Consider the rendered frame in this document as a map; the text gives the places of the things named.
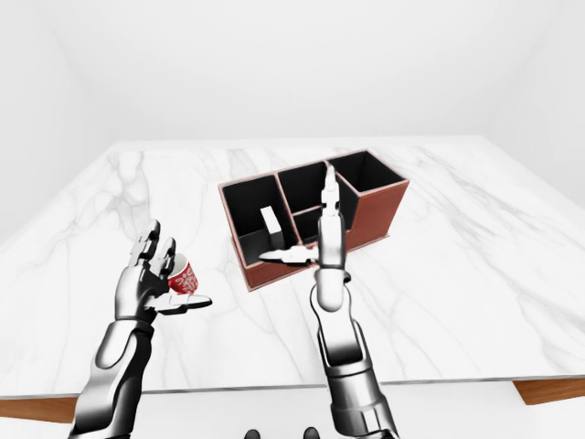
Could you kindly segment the silver robot right hand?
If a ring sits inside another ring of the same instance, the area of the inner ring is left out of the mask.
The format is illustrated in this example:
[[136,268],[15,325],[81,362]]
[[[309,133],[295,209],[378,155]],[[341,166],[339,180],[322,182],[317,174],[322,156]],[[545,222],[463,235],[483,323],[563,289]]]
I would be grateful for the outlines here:
[[263,262],[306,266],[318,262],[321,268],[345,269],[346,226],[339,209],[339,185],[335,168],[328,165],[321,192],[321,217],[318,220],[317,245],[312,249],[295,245],[286,250],[274,250],[260,255]]

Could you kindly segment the silver robot left hand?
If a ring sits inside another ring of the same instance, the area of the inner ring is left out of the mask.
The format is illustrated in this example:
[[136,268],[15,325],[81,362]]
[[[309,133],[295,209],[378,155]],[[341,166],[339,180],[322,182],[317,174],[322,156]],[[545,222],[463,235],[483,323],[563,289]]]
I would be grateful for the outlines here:
[[128,266],[122,270],[115,293],[115,318],[152,323],[157,314],[184,314],[212,305],[204,295],[169,291],[168,277],[175,268],[176,241],[159,243],[161,226],[150,221],[133,246]]

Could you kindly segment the red-brown desk caddy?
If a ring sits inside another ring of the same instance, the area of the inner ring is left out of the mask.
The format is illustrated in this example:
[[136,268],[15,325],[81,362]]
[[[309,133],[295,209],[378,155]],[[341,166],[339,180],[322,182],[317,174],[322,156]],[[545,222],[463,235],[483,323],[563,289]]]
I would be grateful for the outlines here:
[[285,246],[314,247],[328,165],[335,168],[339,184],[347,249],[360,248],[387,236],[409,180],[368,150],[221,184],[218,188],[233,247],[249,290],[300,272],[299,267],[260,260],[260,254],[271,249],[261,209],[272,207]]

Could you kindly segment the white slim book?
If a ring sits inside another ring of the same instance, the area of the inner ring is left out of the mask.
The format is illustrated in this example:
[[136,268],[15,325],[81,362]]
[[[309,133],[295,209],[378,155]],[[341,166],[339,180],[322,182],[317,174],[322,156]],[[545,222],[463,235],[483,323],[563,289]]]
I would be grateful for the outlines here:
[[272,206],[261,208],[261,216],[270,235],[282,235],[282,226],[278,221]]

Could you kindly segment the red patterned mug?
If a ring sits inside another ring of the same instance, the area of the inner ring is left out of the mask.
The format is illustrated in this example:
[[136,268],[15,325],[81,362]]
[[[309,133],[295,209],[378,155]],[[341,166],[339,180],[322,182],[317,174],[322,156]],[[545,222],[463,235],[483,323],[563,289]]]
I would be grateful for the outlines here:
[[168,286],[178,294],[193,294],[198,288],[197,277],[182,253],[175,255],[174,268],[168,275]]

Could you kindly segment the brown wooden table support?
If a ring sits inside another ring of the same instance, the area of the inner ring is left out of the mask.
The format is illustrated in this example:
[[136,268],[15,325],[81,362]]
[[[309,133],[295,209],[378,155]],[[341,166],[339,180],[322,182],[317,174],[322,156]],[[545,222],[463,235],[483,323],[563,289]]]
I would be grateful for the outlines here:
[[76,397],[0,400],[0,417],[71,423]]
[[585,397],[585,378],[513,380],[526,405]]

